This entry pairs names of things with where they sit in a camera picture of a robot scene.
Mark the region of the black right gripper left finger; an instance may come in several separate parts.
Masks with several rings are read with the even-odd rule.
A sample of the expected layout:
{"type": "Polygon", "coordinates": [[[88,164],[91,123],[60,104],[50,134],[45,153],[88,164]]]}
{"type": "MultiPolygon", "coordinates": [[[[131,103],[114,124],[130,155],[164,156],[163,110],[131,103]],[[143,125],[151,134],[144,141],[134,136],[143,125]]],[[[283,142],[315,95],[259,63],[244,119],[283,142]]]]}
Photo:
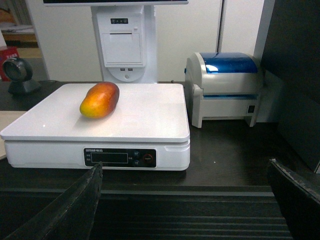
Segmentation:
{"type": "Polygon", "coordinates": [[[6,240],[88,240],[101,196],[102,163],[74,182],[6,240]]]}

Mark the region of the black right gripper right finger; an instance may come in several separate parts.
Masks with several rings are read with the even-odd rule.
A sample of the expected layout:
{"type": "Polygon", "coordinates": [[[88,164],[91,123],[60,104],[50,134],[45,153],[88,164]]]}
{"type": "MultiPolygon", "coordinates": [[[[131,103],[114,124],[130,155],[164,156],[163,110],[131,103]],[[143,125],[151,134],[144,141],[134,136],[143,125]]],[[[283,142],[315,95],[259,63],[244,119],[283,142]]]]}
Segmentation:
{"type": "Polygon", "coordinates": [[[320,187],[276,159],[267,165],[267,180],[295,240],[320,238],[320,187]]]}

